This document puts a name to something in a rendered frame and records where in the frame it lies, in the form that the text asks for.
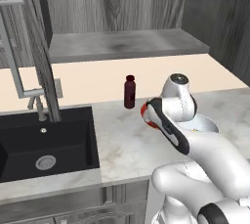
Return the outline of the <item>black sink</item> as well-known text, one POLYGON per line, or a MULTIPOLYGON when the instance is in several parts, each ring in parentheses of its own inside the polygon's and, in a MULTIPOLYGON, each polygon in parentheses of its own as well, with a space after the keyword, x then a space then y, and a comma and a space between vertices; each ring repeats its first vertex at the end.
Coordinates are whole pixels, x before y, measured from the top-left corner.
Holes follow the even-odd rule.
POLYGON ((36 112, 0 115, 0 183, 98 168, 90 107, 61 110, 62 120, 36 112))

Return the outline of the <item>grey sink cupboard front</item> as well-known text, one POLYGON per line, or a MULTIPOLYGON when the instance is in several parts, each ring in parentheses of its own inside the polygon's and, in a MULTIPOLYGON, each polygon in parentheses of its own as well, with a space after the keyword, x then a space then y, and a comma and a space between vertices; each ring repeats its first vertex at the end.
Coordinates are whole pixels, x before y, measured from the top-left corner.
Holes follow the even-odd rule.
POLYGON ((24 202, 0 205, 0 224, 23 221, 77 209, 99 206, 100 188, 24 202))

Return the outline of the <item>grey wood wall cupboard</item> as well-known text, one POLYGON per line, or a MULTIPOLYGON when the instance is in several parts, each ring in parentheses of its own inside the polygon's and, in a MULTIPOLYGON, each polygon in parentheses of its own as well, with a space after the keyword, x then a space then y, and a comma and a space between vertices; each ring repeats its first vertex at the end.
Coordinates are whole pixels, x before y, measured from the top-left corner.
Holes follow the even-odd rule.
POLYGON ((22 5, 2 7, 18 67, 33 67, 34 61, 22 5))

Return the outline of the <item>red round object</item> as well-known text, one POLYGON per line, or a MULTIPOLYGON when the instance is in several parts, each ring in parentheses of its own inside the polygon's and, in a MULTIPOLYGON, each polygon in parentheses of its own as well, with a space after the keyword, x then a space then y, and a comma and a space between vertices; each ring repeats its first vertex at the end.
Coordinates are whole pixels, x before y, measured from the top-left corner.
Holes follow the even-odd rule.
POLYGON ((149 117, 147 115, 146 103, 144 103, 141 107, 141 116, 147 125, 149 125, 150 127, 154 128, 154 129, 159 129, 158 126, 149 119, 149 117))

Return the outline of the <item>grey wall socket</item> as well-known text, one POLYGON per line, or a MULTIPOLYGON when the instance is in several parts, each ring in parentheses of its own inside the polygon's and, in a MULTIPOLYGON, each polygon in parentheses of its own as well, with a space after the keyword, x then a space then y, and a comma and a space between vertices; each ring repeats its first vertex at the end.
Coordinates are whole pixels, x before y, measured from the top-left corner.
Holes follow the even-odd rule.
POLYGON ((57 97, 61 99, 63 97, 61 80, 59 78, 55 78, 54 82, 55 82, 55 89, 56 89, 57 97))

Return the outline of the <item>dark red bottle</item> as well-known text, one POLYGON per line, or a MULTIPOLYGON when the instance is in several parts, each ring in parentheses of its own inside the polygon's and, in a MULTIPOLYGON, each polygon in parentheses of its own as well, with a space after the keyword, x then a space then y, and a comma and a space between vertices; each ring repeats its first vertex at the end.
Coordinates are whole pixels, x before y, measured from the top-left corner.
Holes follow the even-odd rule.
POLYGON ((132 109, 135 106, 136 83, 135 76, 130 74, 126 76, 124 83, 124 107, 132 109))

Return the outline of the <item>grey wood open cupboard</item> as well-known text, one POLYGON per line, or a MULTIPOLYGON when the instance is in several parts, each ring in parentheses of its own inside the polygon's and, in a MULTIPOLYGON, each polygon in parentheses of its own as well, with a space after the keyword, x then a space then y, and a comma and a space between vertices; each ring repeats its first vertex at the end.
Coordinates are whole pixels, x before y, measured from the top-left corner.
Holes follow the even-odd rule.
POLYGON ((53 63, 205 54, 220 0, 40 0, 53 63))

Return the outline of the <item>white bowl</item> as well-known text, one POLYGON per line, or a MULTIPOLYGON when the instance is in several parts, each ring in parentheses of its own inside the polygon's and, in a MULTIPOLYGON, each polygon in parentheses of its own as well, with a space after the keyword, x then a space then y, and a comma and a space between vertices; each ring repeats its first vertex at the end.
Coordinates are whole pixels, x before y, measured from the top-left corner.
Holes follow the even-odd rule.
POLYGON ((198 113, 192 120, 179 122, 184 129, 199 132, 219 132, 217 124, 209 117, 198 113))

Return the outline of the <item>silver tap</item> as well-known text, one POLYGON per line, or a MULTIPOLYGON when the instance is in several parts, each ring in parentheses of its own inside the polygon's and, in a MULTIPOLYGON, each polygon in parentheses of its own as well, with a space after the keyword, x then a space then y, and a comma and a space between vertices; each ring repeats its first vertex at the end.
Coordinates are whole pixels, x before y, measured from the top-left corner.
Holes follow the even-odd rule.
POLYGON ((21 76, 19 72, 19 68, 14 56, 14 49, 11 42, 11 37, 7 29, 6 20, 3 17, 2 8, 4 6, 13 6, 18 5, 22 6, 24 4, 24 0, 0 0, 0 36, 3 44, 3 48, 6 53, 7 63, 9 65, 9 69, 11 70, 11 74, 16 86, 16 90, 20 99, 28 98, 28 106, 29 110, 33 109, 33 105, 36 105, 38 112, 38 119, 40 121, 45 121, 47 119, 45 113, 43 112, 43 104, 41 102, 40 96, 44 95, 43 89, 32 89, 25 90, 22 85, 21 76))

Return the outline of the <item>grey base cupboard door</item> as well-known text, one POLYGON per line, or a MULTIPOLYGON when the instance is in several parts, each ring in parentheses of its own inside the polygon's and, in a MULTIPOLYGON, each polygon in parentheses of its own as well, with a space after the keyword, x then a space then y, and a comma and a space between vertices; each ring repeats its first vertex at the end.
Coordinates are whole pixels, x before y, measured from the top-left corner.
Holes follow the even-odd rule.
POLYGON ((101 189, 101 203, 115 204, 116 212, 127 213, 124 224, 145 224, 149 180, 122 183, 101 189))

